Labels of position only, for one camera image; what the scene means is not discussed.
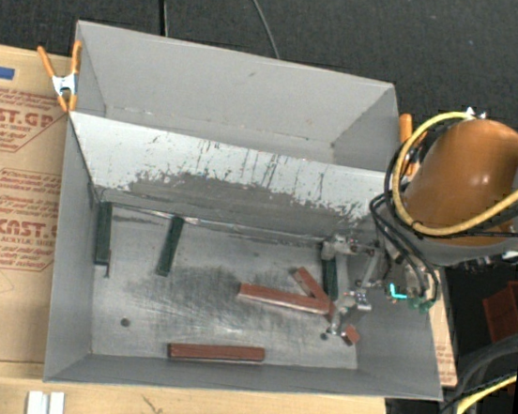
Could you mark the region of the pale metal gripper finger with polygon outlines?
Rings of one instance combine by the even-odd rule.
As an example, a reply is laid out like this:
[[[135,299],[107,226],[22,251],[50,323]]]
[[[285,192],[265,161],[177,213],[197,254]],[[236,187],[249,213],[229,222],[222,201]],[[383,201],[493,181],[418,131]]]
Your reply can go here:
[[[344,293],[335,301],[328,316],[327,335],[344,339],[361,339],[359,323],[372,311],[368,294],[357,289]]]
[[[353,255],[351,243],[343,235],[326,239],[321,246],[323,288],[332,301],[345,292],[348,286],[349,260]]]

